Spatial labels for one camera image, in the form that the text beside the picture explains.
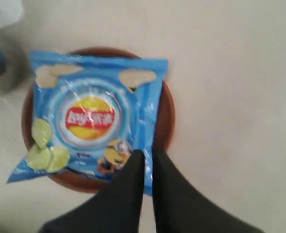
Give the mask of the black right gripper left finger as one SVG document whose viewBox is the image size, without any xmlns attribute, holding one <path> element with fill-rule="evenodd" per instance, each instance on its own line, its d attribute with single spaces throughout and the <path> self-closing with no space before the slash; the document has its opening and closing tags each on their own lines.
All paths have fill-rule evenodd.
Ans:
<svg viewBox="0 0 286 233">
<path fill-rule="evenodd" d="M 46 222 L 42 233 L 137 233 L 144 190 L 144 153 L 132 152 L 111 183 L 81 206 Z"/>
</svg>

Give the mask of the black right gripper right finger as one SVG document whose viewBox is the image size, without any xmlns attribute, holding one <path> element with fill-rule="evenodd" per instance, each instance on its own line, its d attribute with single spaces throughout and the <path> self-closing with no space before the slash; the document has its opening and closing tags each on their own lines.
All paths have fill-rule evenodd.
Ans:
<svg viewBox="0 0 286 233">
<path fill-rule="evenodd" d="M 154 147 L 153 206 L 158 233 L 260 233 L 201 194 L 166 151 Z"/>
</svg>

